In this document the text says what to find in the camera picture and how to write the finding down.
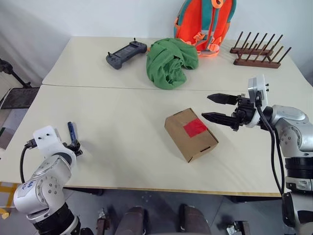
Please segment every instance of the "white robotic arm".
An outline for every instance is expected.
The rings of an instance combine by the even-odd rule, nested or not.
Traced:
[[[250,98],[244,95],[212,94],[208,98],[220,104],[238,104],[231,117],[219,113],[203,113],[211,122],[230,126],[238,131],[239,126],[261,126],[261,129],[276,132],[276,140],[286,160],[286,188],[284,193],[274,171],[276,183],[282,194],[283,220],[286,225],[296,229],[299,235],[313,233],[313,125],[301,110],[292,107],[267,106],[267,94],[264,76],[251,78],[248,83]],[[272,152],[275,143],[272,135]]]
[[[62,144],[51,126],[36,131],[34,140],[46,157],[31,179],[15,191],[15,207],[27,215],[40,234],[79,234],[80,221],[68,209],[62,192],[76,154]]]

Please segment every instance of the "green towel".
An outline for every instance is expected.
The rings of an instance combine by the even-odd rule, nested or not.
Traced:
[[[198,67],[198,54],[194,46],[178,38],[166,38],[151,45],[147,58],[147,75],[153,83],[165,90],[174,89],[186,81],[181,67]]]

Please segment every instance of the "table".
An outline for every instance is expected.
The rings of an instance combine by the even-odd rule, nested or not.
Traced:
[[[269,101],[297,107],[313,120],[313,90],[308,90],[295,89],[292,96],[273,91]],[[52,125],[69,143],[67,122],[72,121],[84,154],[78,157],[68,187],[279,196],[270,168],[269,133],[258,127],[233,132],[201,117],[202,112],[233,112],[235,106],[206,99],[216,92],[42,85],[0,160],[0,181],[20,182],[21,151],[35,130]],[[220,142],[191,163],[164,128],[167,116],[189,107]],[[27,150],[26,179],[42,160],[38,149]]]
[[[132,40],[132,38],[72,37],[53,69],[43,80],[43,84],[158,90],[146,75],[146,55],[136,55],[124,63],[120,70],[115,70],[106,62],[108,51],[115,52]],[[137,40],[150,46],[158,39]],[[237,55],[229,53],[234,45],[234,41],[225,40],[217,57],[200,58],[196,70],[184,70],[187,81],[177,90],[246,91],[249,78],[264,74],[270,84],[270,90],[278,91],[284,87],[286,94],[292,94],[297,84],[304,91],[310,91],[309,83],[288,55],[278,69],[236,66],[233,65],[233,61]]]

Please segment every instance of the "black stand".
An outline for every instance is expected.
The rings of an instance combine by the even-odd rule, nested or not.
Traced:
[[[39,87],[33,88],[30,82],[25,83],[21,78],[13,71],[13,66],[0,59],[0,72],[4,72],[12,75],[16,80],[21,83],[23,88],[13,88],[8,94],[6,100],[2,104],[2,109],[27,109],[34,101]]]

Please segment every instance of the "backpack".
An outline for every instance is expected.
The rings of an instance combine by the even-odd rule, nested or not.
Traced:
[[[216,56],[236,9],[236,0],[186,0],[175,20],[174,37],[194,45],[199,56]]]

